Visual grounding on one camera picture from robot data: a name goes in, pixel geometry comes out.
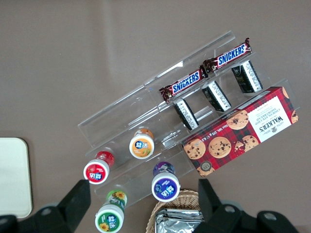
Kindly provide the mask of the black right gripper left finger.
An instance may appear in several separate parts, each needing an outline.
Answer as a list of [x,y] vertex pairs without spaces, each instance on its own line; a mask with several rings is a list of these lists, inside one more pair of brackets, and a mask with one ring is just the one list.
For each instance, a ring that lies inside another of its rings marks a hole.
[[88,180],[80,180],[57,205],[69,233],[75,232],[91,204]]

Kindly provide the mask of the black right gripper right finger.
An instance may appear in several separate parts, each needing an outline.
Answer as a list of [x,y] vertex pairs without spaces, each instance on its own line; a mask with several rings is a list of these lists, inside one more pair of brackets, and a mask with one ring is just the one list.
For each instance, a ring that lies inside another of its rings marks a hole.
[[207,179],[198,181],[199,206],[203,214],[205,223],[216,225],[215,211],[221,205],[220,199]]

